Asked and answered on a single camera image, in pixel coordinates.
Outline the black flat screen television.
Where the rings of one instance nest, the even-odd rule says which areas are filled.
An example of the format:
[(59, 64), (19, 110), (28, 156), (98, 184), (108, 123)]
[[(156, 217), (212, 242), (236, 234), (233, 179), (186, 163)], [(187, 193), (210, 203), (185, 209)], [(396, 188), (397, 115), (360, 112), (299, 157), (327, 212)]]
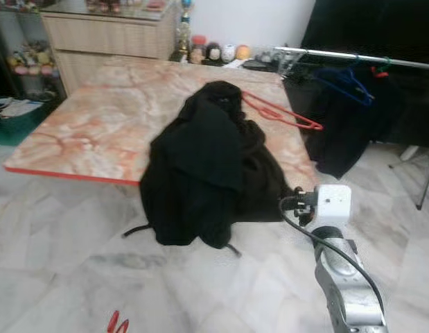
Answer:
[(316, 0), (301, 47), (429, 64), (429, 0)]

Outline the dark display shelf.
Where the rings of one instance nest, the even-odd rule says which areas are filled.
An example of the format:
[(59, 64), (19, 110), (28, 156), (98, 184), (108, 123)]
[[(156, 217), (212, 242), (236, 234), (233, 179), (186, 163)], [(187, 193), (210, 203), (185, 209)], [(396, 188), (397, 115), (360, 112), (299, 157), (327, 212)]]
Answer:
[(65, 89), (40, 7), (58, 0), (0, 0), (0, 97), (60, 102)]

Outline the marble pattern folding table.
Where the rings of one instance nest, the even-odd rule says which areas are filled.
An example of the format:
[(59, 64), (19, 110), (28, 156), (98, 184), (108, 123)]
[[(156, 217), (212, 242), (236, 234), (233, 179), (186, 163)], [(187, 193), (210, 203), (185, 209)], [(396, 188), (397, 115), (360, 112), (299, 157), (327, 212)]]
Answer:
[[(27, 136), (4, 168), (139, 187), (152, 139), (179, 114), (188, 97), (213, 80), (290, 110), (283, 80), (274, 73), (115, 57)], [(265, 145), (283, 168), (290, 191), (315, 189), (315, 167), (301, 129), (264, 119), (246, 102), (242, 109), (264, 131)]]

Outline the red lidded jar figurine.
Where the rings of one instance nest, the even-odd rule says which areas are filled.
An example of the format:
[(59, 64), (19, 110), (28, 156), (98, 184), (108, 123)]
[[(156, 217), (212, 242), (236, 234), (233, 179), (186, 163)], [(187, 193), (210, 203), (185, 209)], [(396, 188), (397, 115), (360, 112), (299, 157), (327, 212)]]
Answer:
[(189, 63), (201, 64), (206, 58), (206, 37), (204, 35), (192, 35), (192, 38), (190, 38), (190, 46), (191, 48), (188, 56)]

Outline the light wooden cabinet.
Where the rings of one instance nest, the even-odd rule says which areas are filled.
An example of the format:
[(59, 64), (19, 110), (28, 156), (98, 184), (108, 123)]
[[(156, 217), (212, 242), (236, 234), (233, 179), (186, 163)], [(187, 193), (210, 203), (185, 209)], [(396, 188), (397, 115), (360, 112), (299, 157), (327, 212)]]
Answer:
[(116, 13), (90, 10), (87, 0), (59, 0), (40, 10), (67, 93), (110, 56), (167, 60), (179, 15), (180, 0), (139, 0)]

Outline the chrome clothes rack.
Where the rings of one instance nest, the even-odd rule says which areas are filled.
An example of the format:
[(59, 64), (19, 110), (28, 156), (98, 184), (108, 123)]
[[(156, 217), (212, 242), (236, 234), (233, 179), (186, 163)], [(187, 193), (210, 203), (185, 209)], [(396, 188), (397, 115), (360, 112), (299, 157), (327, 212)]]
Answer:
[[(384, 57), (373, 57), (369, 55), (359, 55), (357, 53), (334, 53), (334, 51), (320, 51), (320, 50), (309, 50), (303, 48), (292, 48), (292, 47), (274, 47), (275, 51), (279, 53), (284, 53), (288, 55), (297, 54), (296, 57), (292, 57), (288, 60), (288, 64), (284, 61), (279, 63), (278, 73), (290, 73), (291, 67), (299, 62), (301, 58), (304, 56), (319, 56), (319, 57), (327, 57), (327, 58), (347, 58), (347, 60), (352, 60), (353, 64), (359, 62), (372, 62), (378, 64), (385, 64)], [(420, 62), (411, 62), (407, 60), (395, 60), (391, 58), (392, 64), (391, 66), (404, 66), (411, 67), (412, 69), (423, 69), (429, 70), (429, 64), (420, 63)], [(414, 206), (420, 211), (423, 208), (424, 200), (426, 199), (427, 190), (429, 189), (429, 169), (426, 171), (426, 176), (424, 177), (424, 182), (422, 186), (422, 190), (420, 191), (419, 198), (414, 201)]]

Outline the black haired doll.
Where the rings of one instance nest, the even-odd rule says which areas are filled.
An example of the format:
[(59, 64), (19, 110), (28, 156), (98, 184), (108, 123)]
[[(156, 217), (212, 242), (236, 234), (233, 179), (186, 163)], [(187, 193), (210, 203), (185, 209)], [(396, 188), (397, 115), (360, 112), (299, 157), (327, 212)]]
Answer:
[(217, 42), (209, 42), (206, 45), (204, 60), (202, 63), (205, 65), (212, 66), (221, 66), (223, 64), (222, 58), (222, 50), (220, 45)]

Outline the navy garment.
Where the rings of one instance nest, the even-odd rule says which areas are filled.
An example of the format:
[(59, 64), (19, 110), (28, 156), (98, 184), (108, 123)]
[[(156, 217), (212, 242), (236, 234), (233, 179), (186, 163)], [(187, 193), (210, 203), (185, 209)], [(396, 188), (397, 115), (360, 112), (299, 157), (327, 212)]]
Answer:
[(375, 99), (363, 107), (329, 92), (324, 85), (313, 101), (309, 118), (323, 126), (306, 140), (309, 158), (321, 173), (341, 178), (353, 168), (369, 143), (381, 142), (389, 135), (405, 107), (405, 96), (394, 77), (373, 77), (367, 89)]

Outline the green storage bin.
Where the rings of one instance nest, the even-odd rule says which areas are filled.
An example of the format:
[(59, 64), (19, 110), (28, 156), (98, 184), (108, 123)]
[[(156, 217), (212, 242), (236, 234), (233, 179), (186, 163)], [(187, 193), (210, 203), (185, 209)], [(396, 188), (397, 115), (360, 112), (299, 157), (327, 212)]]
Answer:
[(19, 145), (55, 107), (55, 101), (0, 98), (0, 145)]

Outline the black jacket with ribbed cuffs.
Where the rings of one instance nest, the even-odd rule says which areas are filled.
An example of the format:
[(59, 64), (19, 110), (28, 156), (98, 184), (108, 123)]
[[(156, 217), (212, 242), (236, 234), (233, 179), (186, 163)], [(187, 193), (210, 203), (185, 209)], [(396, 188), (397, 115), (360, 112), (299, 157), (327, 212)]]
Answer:
[(232, 83), (205, 83), (152, 139), (139, 194), (159, 244), (226, 248), (234, 224), (283, 218), (289, 182), (242, 102)]

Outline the black television console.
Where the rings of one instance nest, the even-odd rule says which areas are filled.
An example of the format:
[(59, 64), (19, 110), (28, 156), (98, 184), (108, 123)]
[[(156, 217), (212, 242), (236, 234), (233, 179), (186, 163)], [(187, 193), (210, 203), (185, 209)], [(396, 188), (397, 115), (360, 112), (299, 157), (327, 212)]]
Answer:
[[(313, 71), (322, 67), (343, 67), (337, 63), (300, 62), (283, 77), (283, 85), (290, 107), (297, 114), (309, 118), (313, 102), (322, 91), (321, 83), (313, 78)], [(360, 69), (380, 67), (379, 64), (362, 63)], [(389, 135), (381, 142), (429, 146), (429, 70), (392, 66), (387, 70), (405, 96), (405, 107), (392, 125)]]

